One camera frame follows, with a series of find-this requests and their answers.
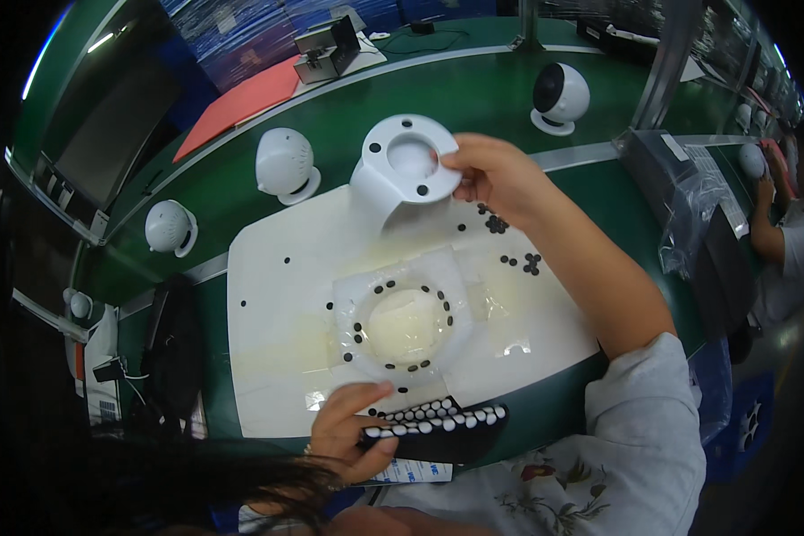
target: spherical security camera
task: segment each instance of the spherical security camera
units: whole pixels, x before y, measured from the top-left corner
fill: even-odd
[[[757,110],[754,114],[754,123],[756,123],[756,126],[760,127],[760,130],[764,130],[767,122],[768,114],[765,113],[764,110]]]
[[[744,174],[753,180],[758,180],[766,172],[766,157],[758,145],[745,143],[738,150],[738,163]]]
[[[736,109],[736,124],[745,132],[750,129],[750,115],[751,110],[748,103],[742,102],[738,105]]]
[[[196,218],[178,201],[159,201],[146,216],[146,241],[150,251],[173,252],[177,257],[190,253],[199,232]]]
[[[297,130],[271,129],[256,148],[256,187],[284,205],[311,197],[322,174],[313,167],[313,148]]]
[[[63,290],[63,302],[78,318],[89,318],[92,314],[92,298],[70,286]]]
[[[533,84],[530,120],[542,132],[569,135],[589,106],[590,87],[584,77],[566,63],[552,63],[539,72]]]

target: red mat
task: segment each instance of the red mat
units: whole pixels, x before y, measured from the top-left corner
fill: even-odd
[[[298,83],[294,69],[298,58],[300,56],[293,56],[263,70],[208,105],[176,152],[173,164],[239,121],[284,100],[288,101]]]

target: floral shirt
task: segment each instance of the floral shirt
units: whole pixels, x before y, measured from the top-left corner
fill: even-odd
[[[586,428],[446,484],[389,486],[376,506],[527,534],[687,534],[706,477],[679,339],[657,337],[586,387]]]

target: white sleeve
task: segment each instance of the white sleeve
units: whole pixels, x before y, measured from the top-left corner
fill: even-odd
[[[804,226],[781,227],[783,231],[783,277],[804,278]]]
[[[632,447],[696,451],[699,414],[678,338],[659,335],[646,348],[614,359],[586,386],[587,433]]]

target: white shirt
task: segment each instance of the white shirt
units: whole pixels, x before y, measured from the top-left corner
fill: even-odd
[[[389,486],[406,506],[506,536],[687,534],[706,478],[679,339],[660,335],[586,386],[588,435],[572,435],[446,484]]]
[[[804,200],[792,200],[778,227],[783,231],[783,265],[763,270],[751,309],[766,329],[786,320],[804,302]]]

